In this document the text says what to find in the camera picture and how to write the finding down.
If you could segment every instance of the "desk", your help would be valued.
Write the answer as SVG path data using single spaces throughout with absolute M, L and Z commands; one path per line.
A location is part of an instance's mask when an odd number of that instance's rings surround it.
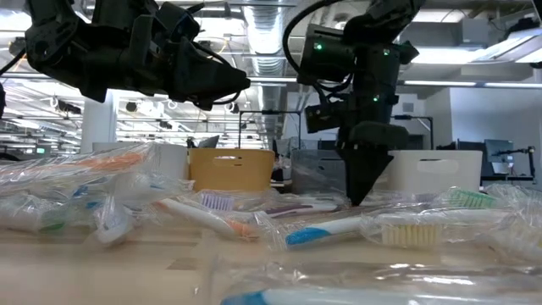
M 80 232 L 38 239 L 0 231 L 0 303 L 195 304 L 193 292 L 203 274 L 198 258 L 207 251 L 219 252 L 228 260 L 256 263 L 267 258 L 468 266 L 495 262 L 495 255 L 487 248 L 469 248 L 447 256 L 389 249 L 358 240 L 310 252 L 273 254 L 263 244 L 225 241 L 191 226 L 139 229 L 125 244 L 108 250 L 93 249 L 84 240 Z

